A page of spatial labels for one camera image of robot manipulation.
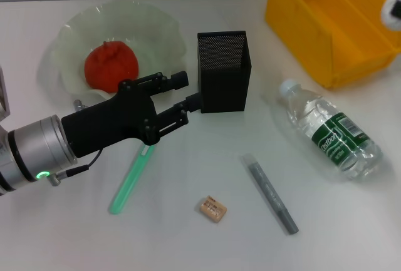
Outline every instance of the green label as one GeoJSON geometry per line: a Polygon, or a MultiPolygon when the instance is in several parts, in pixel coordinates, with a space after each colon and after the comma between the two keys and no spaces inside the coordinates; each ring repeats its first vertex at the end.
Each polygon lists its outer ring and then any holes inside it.
{"type": "Polygon", "coordinates": [[[312,141],[337,166],[369,137],[346,115],[338,113],[328,120],[312,136],[312,141]]]}

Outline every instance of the gray marker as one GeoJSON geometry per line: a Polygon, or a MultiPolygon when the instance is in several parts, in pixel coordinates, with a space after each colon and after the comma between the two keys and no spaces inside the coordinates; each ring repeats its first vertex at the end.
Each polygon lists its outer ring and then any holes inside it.
{"type": "Polygon", "coordinates": [[[294,220],[291,218],[287,208],[285,207],[283,201],[281,201],[276,190],[273,188],[266,174],[263,172],[262,167],[256,161],[255,157],[251,154],[246,154],[242,157],[244,163],[248,167],[249,171],[252,173],[258,185],[261,187],[262,192],[268,199],[273,210],[276,212],[277,216],[287,229],[290,235],[299,232],[294,220]]]}

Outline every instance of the small eraser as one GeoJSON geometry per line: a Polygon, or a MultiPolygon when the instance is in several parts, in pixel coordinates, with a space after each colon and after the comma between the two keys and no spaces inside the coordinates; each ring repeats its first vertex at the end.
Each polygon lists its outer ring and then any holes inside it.
{"type": "Polygon", "coordinates": [[[227,212],[227,208],[212,197],[207,196],[205,202],[200,206],[200,211],[217,223],[227,212]]]}

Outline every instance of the bottle cap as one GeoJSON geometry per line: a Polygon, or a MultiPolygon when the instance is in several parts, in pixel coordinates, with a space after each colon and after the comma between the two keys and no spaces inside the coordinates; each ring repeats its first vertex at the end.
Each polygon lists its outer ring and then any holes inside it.
{"type": "Polygon", "coordinates": [[[300,84],[296,82],[294,79],[287,79],[283,83],[281,83],[280,86],[280,95],[284,98],[287,97],[288,92],[293,90],[296,86],[299,86],[300,84]]]}

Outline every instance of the glass bowl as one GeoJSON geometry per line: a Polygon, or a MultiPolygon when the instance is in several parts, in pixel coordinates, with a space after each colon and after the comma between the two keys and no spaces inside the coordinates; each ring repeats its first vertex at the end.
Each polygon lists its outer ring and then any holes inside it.
{"type": "Polygon", "coordinates": [[[106,100],[113,96],[92,89],[84,73],[86,57],[104,41],[123,41],[133,50],[139,78],[183,69],[186,49],[178,21],[152,5],[117,0],[78,13],[60,29],[51,57],[67,92],[96,93],[106,100]]]}

